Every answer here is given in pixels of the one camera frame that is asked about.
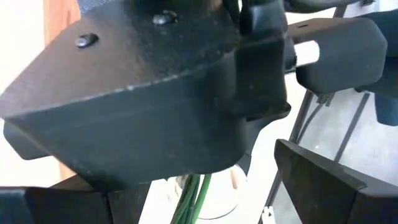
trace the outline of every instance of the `black plastic part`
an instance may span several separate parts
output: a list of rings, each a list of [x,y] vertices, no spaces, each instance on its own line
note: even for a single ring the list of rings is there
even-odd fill
[[[382,77],[376,83],[362,86],[361,90],[380,93],[398,99],[398,9],[388,12],[375,12],[363,17],[374,21],[388,42],[387,58]]]
[[[361,16],[372,20],[386,38],[387,57],[398,57],[398,9],[387,12],[374,12]]]
[[[92,186],[74,175],[54,186],[52,189],[92,191]],[[128,190],[110,192],[104,198],[112,224],[139,223],[141,213],[149,192],[150,183],[139,184]]]
[[[387,42],[369,19],[311,19],[289,25],[289,35],[295,43],[318,42],[318,62],[296,69],[297,81],[314,93],[371,84],[382,75]]]
[[[369,6],[369,5],[373,4],[374,2],[376,2],[376,0],[362,0],[361,4],[362,4],[362,6]]]
[[[239,27],[240,8],[237,0],[223,0],[225,9],[229,12],[236,27]]]
[[[292,107],[289,104],[287,104],[284,113],[280,113],[275,116],[267,118],[255,119],[247,122],[246,125],[247,151],[245,152],[243,157],[236,163],[238,166],[240,166],[240,168],[243,170],[246,176],[249,174],[249,168],[251,165],[251,154],[260,131],[268,124],[271,124],[271,122],[276,121],[278,119],[286,118],[287,115],[289,115],[291,109]]]
[[[290,12],[312,13],[333,7],[346,6],[361,0],[284,0],[289,5]]]
[[[287,30],[284,5],[281,0],[243,1],[239,17],[239,29],[242,34],[278,32]]]
[[[180,19],[154,26],[165,9]],[[289,106],[276,28],[241,37],[221,0],[95,7],[9,86],[0,115],[97,190],[217,172],[246,152],[246,120]],[[87,32],[99,41],[74,47]]]
[[[275,160],[303,224],[398,222],[398,187],[286,140],[277,140]]]
[[[335,10],[335,13],[333,15],[333,18],[344,18],[344,14],[346,13],[347,6],[340,6],[337,7]]]
[[[303,102],[301,104],[300,110],[298,111],[298,115],[296,117],[296,121],[293,125],[293,130],[292,133],[290,134],[289,141],[294,142],[296,144],[299,144],[299,136],[300,134],[303,134],[301,131],[303,128],[303,125],[305,124],[305,118],[307,117],[308,109],[310,108],[312,99],[313,99],[313,93],[310,91],[306,91],[304,95]],[[266,200],[265,207],[270,207],[274,203],[276,194],[278,192],[280,183],[282,182],[282,178],[280,176],[279,171],[277,171],[274,181],[272,183],[271,189],[269,191],[269,195]]]
[[[294,72],[297,63],[297,56],[294,50],[294,42],[291,37],[286,37],[284,55],[285,55],[285,73]]]
[[[112,224],[139,223],[149,192],[150,183],[108,194]]]
[[[37,187],[0,188],[2,224],[111,224],[100,193]]]
[[[49,154],[41,150],[38,144],[31,141],[18,128],[7,122],[4,123],[3,134],[7,142],[23,159],[30,160],[49,156]]]

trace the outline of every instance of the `textured black surface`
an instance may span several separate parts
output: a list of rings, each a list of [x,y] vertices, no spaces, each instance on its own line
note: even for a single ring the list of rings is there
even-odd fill
[[[0,223],[111,224],[111,220],[100,193],[2,187]]]
[[[294,143],[278,140],[275,160],[303,224],[345,224],[357,190],[365,183],[341,167]]]
[[[398,222],[398,187],[286,140],[275,160],[303,224]]]
[[[319,44],[318,62],[296,69],[297,81],[314,93],[367,85],[382,75],[387,42],[369,19],[311,19],[289,25],[289,35]]]
[[[387,57],[398,57],[398,9],[387,12],[374,12],[361,16],[371,19],[387,40]]]
[[[108,194],[113,224],[139,223],[149,187],[150,183],[139,184],[131,189]]]
[[[78,175],[69,177],[50,188],[60,189],[60,190],[79,190],[79,191],[94,191],[93,186],[91,186],[87,181],[83,180]]]
[[[178,22],[153,25],[163,10]],[[98,190],[223,170],[247,149],[246,120],[290,109],[276,28],[241,37],[221,0],[111,2],[27,67],[0,115]],[[99,41],[76,48],[89,32]]]
[[[288,74],[293,72],[297,63],[297,56],[294,50],[294,42],[290,37],[287,37],[285,41],[284,57],[286,69],[285,73]]]
[[[242,168],[246,176],[249,174],[249,168],[251,165],[251,154],[260,131],[268,124],[271,124],[271,122],[276,121],[278,119],[286,118],[287,115],[289,115],[291,109],[292,107],[288,104],[285,108],[284,113],[280,113],[275,116],[270,116],[266,118],[255,119],[247,122],[246,124],[247,150],[244,153],[243,157],[236,163],[238,166],[240,166],[240,168]]]
[[[398,99],[398,57],[386,58],[383,75],[380,80],[361,88]]]
[[[5,122],[3,135],[18,155],[26,160],[49,156],[39,144],[24,135],[19,128]]]
[[[287,30],[283,2],[280,0],[243,1],[239,16],[242,34]]]

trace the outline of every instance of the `green wire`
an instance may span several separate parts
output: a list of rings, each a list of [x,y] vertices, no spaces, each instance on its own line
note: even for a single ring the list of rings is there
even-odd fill
[[[187,208],[187,210],[188,210],[187,218],[185,219],[185,222],[183,224],[191,224],[192,223],[193,209],[195,208],[195,201],[197,199],[197,195],[198,195],[198,191],[199,191],[200,175],[195,174],[194,178],[197,179],[198,182],[195,186],[195,190],[193,191],[189,207]]]
[[[178,221],[178,223],[177,224],[185,224],[185,220],[187,219],[187,217],[188,217],[188,209],[186,208],[185,210],[184,210],[184,213],[182,214],[182,216],[181,216],[181,218],[180,218],[180,220]]]
[[[203,179],[203,183],[200,188],[199,196],[197,199],[197,202],[195,203],[195,207],[193,209],[193,218],[192,218],[192,223],[195,224],[198,217],[200,210],[203,206],[203,202],[205,201],[205,197],[207,194],[207,190],[209,189],[210,185],[210,180],[211,180],[211,174],[206,174],[205,178]]]
[[[177,206],[177,209],[174,213],[174,216],[172,219],[173,224],[177,224],[181,220],[181,217],[184,215],[184,213],[188,207],[188,204],[191,201],[193,191],[195,190],[195,186],[198,183],[197,178],[193,178],[193,176],[189,176],[188,178],[192,178],[192,181],[190,181],[190,182],[187,181],[187,183],[189,183],[188,185],[187,185],[187,183],[185,184],[186,186],[184,187],[183,192],[186,189],[187,194],[184,198],[181,198],[180,201],[178,202],[178,205],[180,205],[180,206]]]

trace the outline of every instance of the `wooden surface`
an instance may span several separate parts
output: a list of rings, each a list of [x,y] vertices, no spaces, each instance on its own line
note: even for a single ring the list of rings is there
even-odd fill
[[[76,0],[43,0],[44,41],[48,45],[62,30],[80,19],[80,10]],[[61,179],[67,179],[75,173],[60,163]]]

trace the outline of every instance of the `screw head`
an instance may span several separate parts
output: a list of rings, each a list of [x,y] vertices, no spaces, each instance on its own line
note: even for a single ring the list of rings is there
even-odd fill
[[[177,13],[170,10],[163,10],[161,14],[154,15],[152,23],[157,26],[174,23],[177,21]]]
[[[82,49],[93,45],[99,40],[98,36],[93,33],[83,34],[75,40],[76,47]]]

